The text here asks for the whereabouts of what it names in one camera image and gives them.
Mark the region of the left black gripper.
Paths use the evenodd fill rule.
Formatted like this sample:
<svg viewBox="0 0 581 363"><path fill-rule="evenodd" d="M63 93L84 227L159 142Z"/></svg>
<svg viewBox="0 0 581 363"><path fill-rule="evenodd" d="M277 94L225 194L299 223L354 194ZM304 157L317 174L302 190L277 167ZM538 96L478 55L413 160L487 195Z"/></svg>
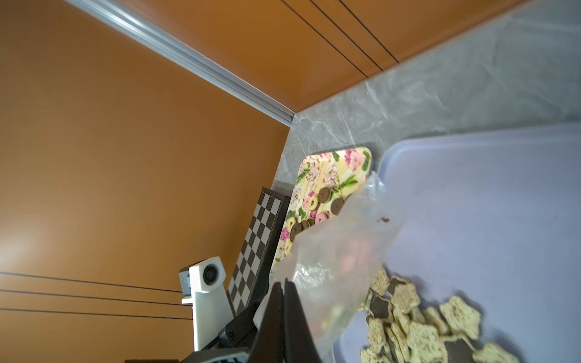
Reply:
<svg viewBox="0 0 581 363"><path fill-rule="evenodd" d="M254 324L254 316L261 301L250 303L240 314L234 317L225 326L218 336L210 341L202 350L193 352L183 360L168 359L127 359L125 362L201 362L202 358L209 358L207 352L219 351L221 354L230 353L232 349L250 349L256 339L258 328Z"/></svg>

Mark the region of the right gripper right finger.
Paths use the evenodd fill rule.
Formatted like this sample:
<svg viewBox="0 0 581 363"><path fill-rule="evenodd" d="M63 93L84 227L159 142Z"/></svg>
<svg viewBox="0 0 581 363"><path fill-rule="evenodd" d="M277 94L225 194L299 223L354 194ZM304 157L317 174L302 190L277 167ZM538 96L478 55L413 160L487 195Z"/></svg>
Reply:
<svg viewBox="0 0 581 363"><path fill-rule="evenodd" d="M284 361L321 363L300 297L292 281L284 282Z"/></svg>

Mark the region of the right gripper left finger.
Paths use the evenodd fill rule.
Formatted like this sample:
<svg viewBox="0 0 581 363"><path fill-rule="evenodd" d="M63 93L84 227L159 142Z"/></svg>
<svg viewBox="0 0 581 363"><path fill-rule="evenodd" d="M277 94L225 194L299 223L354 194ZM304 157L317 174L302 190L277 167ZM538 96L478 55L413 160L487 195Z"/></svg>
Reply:
<svg viewBox="0 0 581 363"><path fill-rule="evenodd" d="M284 293L277 282L272 287L248 362L283 362L284 350Z"/></svg>

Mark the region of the ziploc bag mixed cookies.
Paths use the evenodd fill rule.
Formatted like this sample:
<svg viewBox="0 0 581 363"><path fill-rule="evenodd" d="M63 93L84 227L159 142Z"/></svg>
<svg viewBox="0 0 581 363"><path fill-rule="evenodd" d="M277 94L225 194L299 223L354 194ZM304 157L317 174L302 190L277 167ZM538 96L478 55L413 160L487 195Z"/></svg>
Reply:
<svg viewBox="0 0 581 363"><path fill-rule="evenodd" d="M338 216L300 233L272 268L271 286L254 317L260 329L272 287L292 281L322 358L346 331L387 251L403 227L400 208L373 172Z"/></svg>

